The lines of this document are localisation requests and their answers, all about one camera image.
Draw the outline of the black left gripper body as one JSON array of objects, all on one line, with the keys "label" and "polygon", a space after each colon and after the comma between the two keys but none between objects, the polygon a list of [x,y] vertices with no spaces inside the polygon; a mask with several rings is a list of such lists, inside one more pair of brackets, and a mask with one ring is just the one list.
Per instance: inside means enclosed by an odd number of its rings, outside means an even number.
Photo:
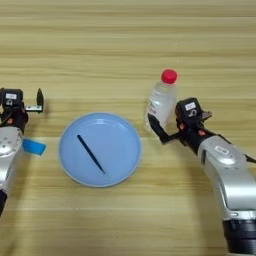
[{"label": "black left gripper body", "polygon": [[29,120],[28,113],[42,113],[42,105],[25,106],[21,108],[7,108],[0,114],[0,127],[16,127],[22,132]]}]

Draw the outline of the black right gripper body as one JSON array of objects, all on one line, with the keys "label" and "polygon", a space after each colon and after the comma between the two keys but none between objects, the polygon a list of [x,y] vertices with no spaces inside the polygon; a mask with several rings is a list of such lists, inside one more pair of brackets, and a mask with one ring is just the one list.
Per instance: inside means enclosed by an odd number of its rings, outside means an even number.
[{"label": "black right gripper body", "polygon": [[210,111],[202,111],[199,114],[192,112],[189,114],[181,114],[176,111],[176,124],[178,132],[172,135],[165,135],[162,143],[166,144],[173,140],[179,140],[184,146],[188,146],[195,154],[198,153],[200,144],[214,135],[213,132],[207,130],[204,121],[212,116]]}]

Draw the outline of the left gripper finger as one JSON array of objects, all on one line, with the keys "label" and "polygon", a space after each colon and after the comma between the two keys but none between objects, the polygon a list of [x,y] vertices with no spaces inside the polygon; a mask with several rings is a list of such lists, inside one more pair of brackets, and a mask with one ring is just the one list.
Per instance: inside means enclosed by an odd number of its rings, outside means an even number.
[{"label": "left gripper finger", "polygon": [[42,92],[42,90],[40,88],[37,91],[36,101],[37,101],[37,105],[38,106],[43,107],[43,105],[44,105],[44,96],[43,96],[43,92]]}]

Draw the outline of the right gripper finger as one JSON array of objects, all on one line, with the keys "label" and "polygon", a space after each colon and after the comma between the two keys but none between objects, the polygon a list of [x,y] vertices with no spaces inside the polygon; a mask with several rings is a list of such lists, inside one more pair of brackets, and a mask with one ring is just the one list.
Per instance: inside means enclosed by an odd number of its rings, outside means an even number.
[{"label": "right gripper finger", "polygon": [[148,120],[151,129],[157,135],[162,143],[167,143],[169,141],[169,135],[165,132],[165,130],[161,127],[160,122],[158,119],[151,114],[148,114]]}]

